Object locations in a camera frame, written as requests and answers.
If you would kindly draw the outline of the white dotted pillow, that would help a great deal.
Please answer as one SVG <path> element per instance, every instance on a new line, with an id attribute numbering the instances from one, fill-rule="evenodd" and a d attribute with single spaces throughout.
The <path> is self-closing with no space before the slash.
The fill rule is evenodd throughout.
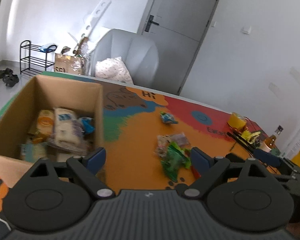
<path id="1" fill-rule="evenodd" d="M 105 80 L 134 84 L 130 72 L 120 56 L 97 61 L 94 76 Z"/>

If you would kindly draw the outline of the white plastic bottle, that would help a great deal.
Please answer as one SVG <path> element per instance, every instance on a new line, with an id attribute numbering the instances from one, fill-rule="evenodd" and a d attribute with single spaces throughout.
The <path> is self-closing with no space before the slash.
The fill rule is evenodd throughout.
<path id="1" fill-rule="evenodd" d="M 294 135 L 285 149 L 285 157 L 292 160 L 300 152 L 300 129 Z"/>

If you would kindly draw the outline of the white wall switch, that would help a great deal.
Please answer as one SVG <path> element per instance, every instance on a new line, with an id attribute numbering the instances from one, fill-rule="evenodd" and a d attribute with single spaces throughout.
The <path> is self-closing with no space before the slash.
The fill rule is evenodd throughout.
<path id="1" fill-rule="evenodd" d="M 250 35 L 251 30 L 252 30 L 252 27 L 251 27 L 251 26 L 249 26 L 249 27 L 243 27 L 242 30 L 241 30 L 241 32 L 242 32 L 243 34 L 245 34 L 245 35 Z"/>

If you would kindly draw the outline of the white perforated board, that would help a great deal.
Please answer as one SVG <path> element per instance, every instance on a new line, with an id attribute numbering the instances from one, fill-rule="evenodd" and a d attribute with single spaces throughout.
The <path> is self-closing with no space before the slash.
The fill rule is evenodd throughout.
<path id="1" fill-rule="evenodd" d="M 97 6 L 92 10 L 92 12 L 83 17 L 83 23 L 79 28 L 79 36 L 78 38 L 74 38 L 74 41 L 76 42 L 74 51 L 79 50 L 79 44 L 82 39 L 89 38 L 91 36 L 98 22 L 110 5 L 111 0 L 100 0 Z"/>

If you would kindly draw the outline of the black metal shoe rack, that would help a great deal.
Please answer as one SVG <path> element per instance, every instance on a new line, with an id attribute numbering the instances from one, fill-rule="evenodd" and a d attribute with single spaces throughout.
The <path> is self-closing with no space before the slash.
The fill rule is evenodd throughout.
<path id="1" fill-rule="evenodd" d="M 57 45 L 33 44 L 31 40 L 24 40 L 19 46 L 19 73 L 35 76 L 54 67 L 54 55 Z"/>

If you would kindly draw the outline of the taped cardboard box on floor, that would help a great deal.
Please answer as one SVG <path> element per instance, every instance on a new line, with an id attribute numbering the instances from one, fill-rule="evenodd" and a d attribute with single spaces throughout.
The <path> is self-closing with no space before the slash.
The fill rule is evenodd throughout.
<path id="1" fill-rule="evenodd" d="M 85 75 L 85 58 L 55 54 L 54 72 Z"/>

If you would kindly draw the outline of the yellow tape roll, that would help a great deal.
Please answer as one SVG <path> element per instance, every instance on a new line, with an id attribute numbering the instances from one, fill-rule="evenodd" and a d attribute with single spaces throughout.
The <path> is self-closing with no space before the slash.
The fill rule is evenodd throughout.
<path id="1" fill-rule="evenodd" d="M 241 116 L 241 115 L 239 115 L 235 112 L 232 112 L 230 114 L 230 117 L 229 117 L 228 121 L 227 121 L 227 124 L 232 129 L 235 129 L 235 130 L 241 132 L 245 129 L 246 124 L 247 124 L 247 120 L 243 116 Z"/>

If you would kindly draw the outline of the rice cracker pack orange label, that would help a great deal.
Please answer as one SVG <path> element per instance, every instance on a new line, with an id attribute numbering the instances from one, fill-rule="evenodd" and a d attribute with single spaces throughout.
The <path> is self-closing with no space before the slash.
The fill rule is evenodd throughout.
<path id="1" fill-rule="evenodd" d="M 45 142 L 52 134 L 55 125 L 55 114 L 52 110 L 41 110 L 32 123 L 28 136 L 30 142 L 38 144 Z"/>

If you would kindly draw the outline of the amber glass bottle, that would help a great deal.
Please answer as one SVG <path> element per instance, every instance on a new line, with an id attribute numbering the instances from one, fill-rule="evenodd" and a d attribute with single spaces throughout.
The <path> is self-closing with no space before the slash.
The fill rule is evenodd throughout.
<path id="1" fill-rule="evenodd" d="M 264 152 L 269 153 L 275 147 L 275 141 L 277 140 L 278 136 L 281 134 L 282 131 L 283 131 L 283 127 L 278 126 L 275 132 L 271 136 L 264 139 L 264 141 L 260 145 L 260 149 L 263 150 Z"/>

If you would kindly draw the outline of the grey door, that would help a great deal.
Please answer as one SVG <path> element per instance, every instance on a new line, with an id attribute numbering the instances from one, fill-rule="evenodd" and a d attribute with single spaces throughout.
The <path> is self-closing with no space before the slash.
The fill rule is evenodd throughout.
<path id="1" fill-rule="evenodd" d="M 138 34 L 154 41 L 159 65 L 151 88 L 180 91 L 196 60 L 219 0 L 148 0 Z M 145 32 L 150 15 L 159 25 Z"/>

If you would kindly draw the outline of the red snack bar wrapper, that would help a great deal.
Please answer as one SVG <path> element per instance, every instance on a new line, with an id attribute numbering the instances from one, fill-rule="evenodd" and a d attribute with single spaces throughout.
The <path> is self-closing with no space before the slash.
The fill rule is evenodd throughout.
<path id="1" fill-rule="evenodd" d="M 190 169 L 191 169 L 191 172 L 192 172 L 195 180 L 197 180 L 201 177 L 200 173 L 194 168 L 193 165 L 190 167 Z"/>

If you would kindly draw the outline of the yellow crumpled bag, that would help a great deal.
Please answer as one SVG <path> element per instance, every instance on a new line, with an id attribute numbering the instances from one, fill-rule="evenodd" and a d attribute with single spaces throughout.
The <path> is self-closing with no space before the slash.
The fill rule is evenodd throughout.
<path id="1" fill-rule="evenodd" d="M 260 136 L 261 132 L 250 132 L 249 130 L 245 130 L 241 134 L 241 138 L 243 138 L 245 141 L 247 141 L 249 144 L 253 144 L 256 139 Z"/>

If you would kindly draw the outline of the black sandals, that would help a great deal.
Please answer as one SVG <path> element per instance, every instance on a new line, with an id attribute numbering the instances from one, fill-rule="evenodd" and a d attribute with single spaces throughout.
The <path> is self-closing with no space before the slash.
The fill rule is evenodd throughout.
<path id="1" fill-rule="evenodd" d="M 14 87 L 19 82 L 18 75 L 14 74 L 10 68 L 0 70 L 0 79 L 2 79 L 6 87 L 9 88 Z"/>

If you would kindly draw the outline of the brown cake clear packet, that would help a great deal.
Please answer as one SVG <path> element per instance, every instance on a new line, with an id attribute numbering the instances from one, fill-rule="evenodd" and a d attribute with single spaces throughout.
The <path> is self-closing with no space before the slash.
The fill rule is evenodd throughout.
<path id="1" fill-rule="evenodd" d="M 157 136 L 157 148 L 155 152 L 160 157 L 165 157 L 168 146 L 173 143 L 180 148 L 183 146 L 189 146 L 190 142 L 184 133 L 170 134 L 170 135 L 158 135 Z"/>

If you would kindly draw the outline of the large white blue snack bag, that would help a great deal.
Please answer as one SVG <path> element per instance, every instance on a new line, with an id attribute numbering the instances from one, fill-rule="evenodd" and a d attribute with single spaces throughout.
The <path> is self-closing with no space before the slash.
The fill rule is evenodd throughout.
<path id="1" fill-rule="evenodd" d="M 77 114 L 69 109 L 55 108 L 53 133 L 47 139 L 51 147 L 76 155 L 87 154 L 87 143 L 83 139 L 83 129 Z"/>

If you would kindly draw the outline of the small blue green snack packet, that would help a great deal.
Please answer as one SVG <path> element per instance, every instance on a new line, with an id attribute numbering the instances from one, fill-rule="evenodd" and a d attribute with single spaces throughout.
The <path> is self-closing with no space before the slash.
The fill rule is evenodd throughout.
<path id="1" fill-rule="evenodd" d="M 160 112 L 161 121 L 164 124 L 178 124 L 179 122 L 175 120 L 174 116 L 170 113 Z"/>

